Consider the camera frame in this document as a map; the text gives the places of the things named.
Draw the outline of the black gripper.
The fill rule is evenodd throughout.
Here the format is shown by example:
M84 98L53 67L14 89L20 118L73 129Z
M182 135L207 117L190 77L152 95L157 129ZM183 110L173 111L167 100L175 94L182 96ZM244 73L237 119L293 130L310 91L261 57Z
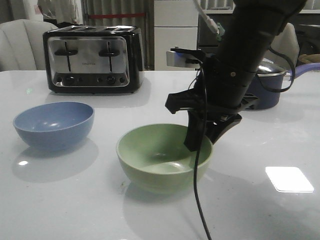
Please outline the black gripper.
M184 145L191 152L201 145L204 132L214 145L241 122L239 112L245 107L245 93L257 72L258 59L246 55L212 55L206 57L200 68L202 72L194 87L169 94L165 103L172 114L188 110Z

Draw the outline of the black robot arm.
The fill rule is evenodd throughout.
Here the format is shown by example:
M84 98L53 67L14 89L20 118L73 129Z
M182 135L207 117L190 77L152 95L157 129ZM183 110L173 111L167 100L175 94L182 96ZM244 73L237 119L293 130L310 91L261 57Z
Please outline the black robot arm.
M230 25L216 54L174 48L189 64L199 64L192 89L168 95L172 113L188 112L184 145L199 149L203 137L215 143L241 121L240 112L252 109L258 98L247 92L265 52L289 19L305 6L303 0L237 0Z

